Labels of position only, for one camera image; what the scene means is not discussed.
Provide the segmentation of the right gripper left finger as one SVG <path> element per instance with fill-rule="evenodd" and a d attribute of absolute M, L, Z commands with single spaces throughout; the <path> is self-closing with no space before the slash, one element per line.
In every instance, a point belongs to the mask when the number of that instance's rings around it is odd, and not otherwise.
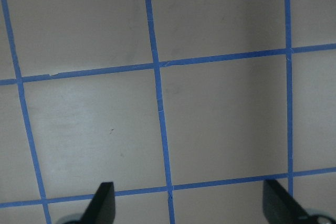
<path fill-rule="evenodd" d="M 116 216 L 113 182 L 103 182 L 98 187 L 83 214 L 71 214 L 60 218 L 57 223 L 105 224 L 114 223 Z"/>

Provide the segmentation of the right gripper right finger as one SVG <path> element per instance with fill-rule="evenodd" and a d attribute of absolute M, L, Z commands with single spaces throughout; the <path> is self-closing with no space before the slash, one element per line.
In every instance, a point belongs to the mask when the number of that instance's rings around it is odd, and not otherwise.
<path fill-rule="evenodd" d="M 309 214 L 275 179 L 263 181 L 263 214 L 269 224 L 335 223 L 323 214 Z"/>

